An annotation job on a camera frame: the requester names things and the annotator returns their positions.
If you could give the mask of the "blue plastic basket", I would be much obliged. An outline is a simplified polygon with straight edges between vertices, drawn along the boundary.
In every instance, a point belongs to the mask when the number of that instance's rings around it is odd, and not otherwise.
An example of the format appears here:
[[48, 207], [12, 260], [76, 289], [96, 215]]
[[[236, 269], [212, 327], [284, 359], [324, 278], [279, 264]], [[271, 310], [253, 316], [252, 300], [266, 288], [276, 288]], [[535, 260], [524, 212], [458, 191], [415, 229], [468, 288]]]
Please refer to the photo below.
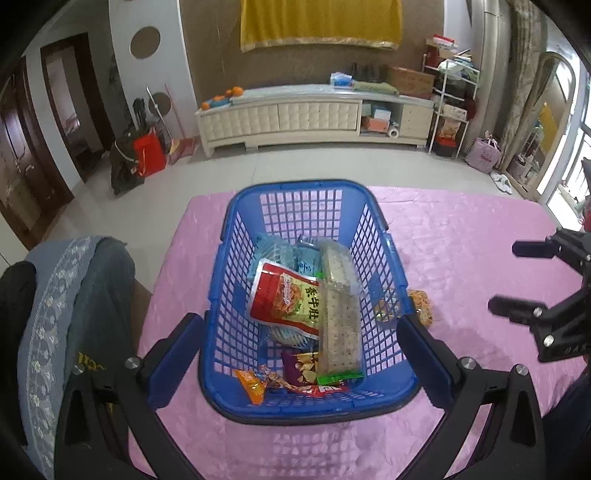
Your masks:
[[408, 281], [375, 195], [267, 183], [226, 209], [198, 381], [223, 417], [303, 425], [398, 410], [419, 381], [397, 339]]

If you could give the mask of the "cream TV cabinet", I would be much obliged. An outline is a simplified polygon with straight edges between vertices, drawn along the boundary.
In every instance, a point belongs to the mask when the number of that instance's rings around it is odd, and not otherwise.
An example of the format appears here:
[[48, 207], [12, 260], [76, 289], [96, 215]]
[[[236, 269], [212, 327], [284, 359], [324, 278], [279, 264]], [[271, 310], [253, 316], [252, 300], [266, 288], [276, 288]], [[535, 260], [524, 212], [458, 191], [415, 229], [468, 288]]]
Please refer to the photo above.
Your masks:
[[331, 85], [246, 90], [222, 106], [195, 113], [207, 157], [225, 146], [378, 143], [425, 147], [431, 100]]

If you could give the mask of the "white metal shelf rack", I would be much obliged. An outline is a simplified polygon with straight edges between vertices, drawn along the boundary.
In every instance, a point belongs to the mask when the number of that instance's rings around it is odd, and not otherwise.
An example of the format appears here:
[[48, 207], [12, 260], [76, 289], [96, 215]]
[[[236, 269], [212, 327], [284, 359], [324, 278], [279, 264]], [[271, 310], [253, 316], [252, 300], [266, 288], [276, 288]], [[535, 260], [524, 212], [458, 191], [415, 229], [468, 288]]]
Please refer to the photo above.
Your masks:
[[429, 152], [458, 158], [476, 114], [481, 72], [469, 49], [460, 50], [455, 40], [438, 34], [426, 39], [422, 68], [434, 77]]

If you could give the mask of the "pink bag on floor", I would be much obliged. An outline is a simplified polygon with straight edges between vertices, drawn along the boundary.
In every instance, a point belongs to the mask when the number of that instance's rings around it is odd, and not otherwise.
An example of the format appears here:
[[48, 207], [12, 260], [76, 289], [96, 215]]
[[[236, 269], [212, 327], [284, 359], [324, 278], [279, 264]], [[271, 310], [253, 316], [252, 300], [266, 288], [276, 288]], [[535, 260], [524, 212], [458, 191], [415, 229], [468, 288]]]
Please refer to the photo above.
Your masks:
[[502, 150], [494, 136], [486, 131], [478, 137], [466, 156], [466, 163], [484, 174], [490, 174], [501, 160]]

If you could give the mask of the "blue tissue box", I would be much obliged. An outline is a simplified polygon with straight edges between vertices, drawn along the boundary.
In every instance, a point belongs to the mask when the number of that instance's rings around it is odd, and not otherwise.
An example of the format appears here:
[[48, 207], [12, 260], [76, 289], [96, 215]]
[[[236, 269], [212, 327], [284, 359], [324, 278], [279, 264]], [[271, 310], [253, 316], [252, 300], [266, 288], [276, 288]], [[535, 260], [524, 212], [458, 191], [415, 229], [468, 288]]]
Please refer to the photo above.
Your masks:
[[354, 83], [352, 75], [342, 72], [332, 72], [329, 77], [329, 84], [334, 88], [352, 89]]

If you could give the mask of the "tall standing air conditioner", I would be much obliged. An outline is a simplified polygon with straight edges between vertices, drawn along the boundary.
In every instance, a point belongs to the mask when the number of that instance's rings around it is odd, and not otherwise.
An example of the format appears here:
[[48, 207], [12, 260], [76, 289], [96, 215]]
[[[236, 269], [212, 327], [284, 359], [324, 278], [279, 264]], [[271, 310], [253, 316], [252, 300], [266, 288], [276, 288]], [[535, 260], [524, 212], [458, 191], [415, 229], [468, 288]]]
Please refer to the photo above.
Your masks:
[[480, 71], [476, 114], [468, 125], [472, 146], [486, 131], [494, 132], [504, 98], [511, 50], [511, 10], [506, 1], [471, 2], [473, 65]]

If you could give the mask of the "purple yellow cracker bag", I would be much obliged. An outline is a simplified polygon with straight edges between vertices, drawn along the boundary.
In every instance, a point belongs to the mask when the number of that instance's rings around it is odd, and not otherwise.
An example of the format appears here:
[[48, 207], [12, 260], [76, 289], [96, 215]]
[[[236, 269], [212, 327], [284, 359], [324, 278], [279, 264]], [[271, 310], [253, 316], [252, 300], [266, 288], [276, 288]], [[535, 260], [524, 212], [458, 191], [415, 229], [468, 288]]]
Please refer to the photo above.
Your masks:
[[281, 360], [283, 360], [283, 378], [288, 384], [304, 387], [318, 383], [317, 352], [283, 351]]

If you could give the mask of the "cardboard box on cabinet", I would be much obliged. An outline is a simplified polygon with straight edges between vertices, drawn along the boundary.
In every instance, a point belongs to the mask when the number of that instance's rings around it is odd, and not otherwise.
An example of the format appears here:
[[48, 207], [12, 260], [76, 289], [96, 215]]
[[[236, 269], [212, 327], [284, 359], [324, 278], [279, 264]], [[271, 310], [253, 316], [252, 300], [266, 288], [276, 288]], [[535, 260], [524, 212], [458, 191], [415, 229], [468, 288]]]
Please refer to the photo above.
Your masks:
[[387, 82], [396, 88], [401, 95], [430, 99], [433, 94], [435, 77], [402, 67], [390, 67]]

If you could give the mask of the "red beef snack pouch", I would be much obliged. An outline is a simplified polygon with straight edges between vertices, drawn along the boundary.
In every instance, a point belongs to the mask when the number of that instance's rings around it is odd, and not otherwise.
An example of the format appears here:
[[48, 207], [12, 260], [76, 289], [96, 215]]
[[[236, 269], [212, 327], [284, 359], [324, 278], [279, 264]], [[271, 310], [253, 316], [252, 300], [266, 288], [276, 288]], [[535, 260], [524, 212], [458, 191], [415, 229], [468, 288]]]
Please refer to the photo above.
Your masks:
[[270, 259], [261, 259], [250, 289], [246, 314], [266, 326], [318, 340], [325, 318], [321, 282]]

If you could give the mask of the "long cracker pack green ends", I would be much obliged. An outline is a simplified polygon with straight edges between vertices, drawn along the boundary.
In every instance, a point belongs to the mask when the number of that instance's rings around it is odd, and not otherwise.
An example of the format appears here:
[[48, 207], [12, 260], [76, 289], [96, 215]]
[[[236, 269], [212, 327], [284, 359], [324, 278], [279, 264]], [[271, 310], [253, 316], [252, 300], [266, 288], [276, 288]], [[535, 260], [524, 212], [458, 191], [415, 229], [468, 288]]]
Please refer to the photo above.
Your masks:
[[318, 340], [318, 384], [363, 378], [361, 295], [322, 279], [325, 318]]

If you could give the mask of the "clear cracker pack white strip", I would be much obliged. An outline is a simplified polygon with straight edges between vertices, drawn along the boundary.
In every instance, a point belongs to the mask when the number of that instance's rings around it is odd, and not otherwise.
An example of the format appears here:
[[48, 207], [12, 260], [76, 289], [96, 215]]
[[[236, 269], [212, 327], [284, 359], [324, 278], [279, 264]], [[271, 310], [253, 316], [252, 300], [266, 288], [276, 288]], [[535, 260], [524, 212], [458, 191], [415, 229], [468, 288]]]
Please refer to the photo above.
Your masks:
[[321, 251], [325, 281], [349, 291], [350, 294], [360, 294], [362, 285], [349, 249], [335, 240], [326, 238], [318, 240], [318, 249]]

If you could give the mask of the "large clear blue-striped bag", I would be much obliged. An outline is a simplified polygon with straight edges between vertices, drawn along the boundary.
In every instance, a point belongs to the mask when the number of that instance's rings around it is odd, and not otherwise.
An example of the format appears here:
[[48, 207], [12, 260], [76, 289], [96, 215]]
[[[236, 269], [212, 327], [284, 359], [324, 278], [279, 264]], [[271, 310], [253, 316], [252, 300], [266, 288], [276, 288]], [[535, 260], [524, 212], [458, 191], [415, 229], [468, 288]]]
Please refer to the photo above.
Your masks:
[[[297, 259], [294, 246], [295, 245], [291, 245], [280, 237], [263, 234], [259, 235], [256, 240], [256, 248], [254, 249], [252, 264], [250, 264], [247, 279], [249, 279], [251, 283], [253, 282], [254, 276], [256, 275], [256, 268], [261, 259], [270, 259], [273, 262], [279, 263], [280, 265], [297, 272]], [[270, 326], [266, 327], [269, 329], [269, 334], [273, 341], [290, 348], [310, 350], [311, 345], [317, 341], [287, 329]]]

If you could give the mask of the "orange snack bar wrapper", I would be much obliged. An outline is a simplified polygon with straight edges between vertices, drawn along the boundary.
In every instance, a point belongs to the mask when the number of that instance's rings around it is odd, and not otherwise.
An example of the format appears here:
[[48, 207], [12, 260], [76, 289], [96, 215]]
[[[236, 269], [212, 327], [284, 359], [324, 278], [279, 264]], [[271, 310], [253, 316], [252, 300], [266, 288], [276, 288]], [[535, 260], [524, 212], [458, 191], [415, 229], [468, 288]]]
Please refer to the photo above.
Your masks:
[[275, 371], [263, 365], [259, 371], [252, 370], [233, 370], [233, 375], [238, 379], [240, 385], [249, 396], [253, 405], [259, 406], [264, 402], [267, 389], [285, 389], [294, 392], [296, 387], [290, 385], [283, 377], [280, 377]]

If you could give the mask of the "yellow cloth over TV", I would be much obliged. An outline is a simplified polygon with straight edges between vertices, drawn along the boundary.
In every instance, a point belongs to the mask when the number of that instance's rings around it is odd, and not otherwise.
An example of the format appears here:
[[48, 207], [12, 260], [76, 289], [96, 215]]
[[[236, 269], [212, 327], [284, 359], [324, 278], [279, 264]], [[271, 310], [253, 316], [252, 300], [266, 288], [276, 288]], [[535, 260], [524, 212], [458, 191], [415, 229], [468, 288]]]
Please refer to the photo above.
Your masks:
[[404, 31], [400, 1], [267, 0], [240, 3], [239, 42], [259, 48], [339, 45], [396, 50]]

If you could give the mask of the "arched standing mirror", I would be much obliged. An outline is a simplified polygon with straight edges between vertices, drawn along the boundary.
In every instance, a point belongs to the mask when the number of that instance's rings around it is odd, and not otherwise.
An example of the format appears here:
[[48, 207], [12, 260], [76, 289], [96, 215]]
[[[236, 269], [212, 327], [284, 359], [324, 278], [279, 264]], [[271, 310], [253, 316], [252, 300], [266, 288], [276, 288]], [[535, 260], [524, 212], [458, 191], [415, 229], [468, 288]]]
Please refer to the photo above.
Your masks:
[[503, 163], [512, 186], [527, 200], [541, 198], [539, 187], [566, 134], [576, 91], [577, 77], [570, 62], [557, 52], [541, 55], [522, 119]]

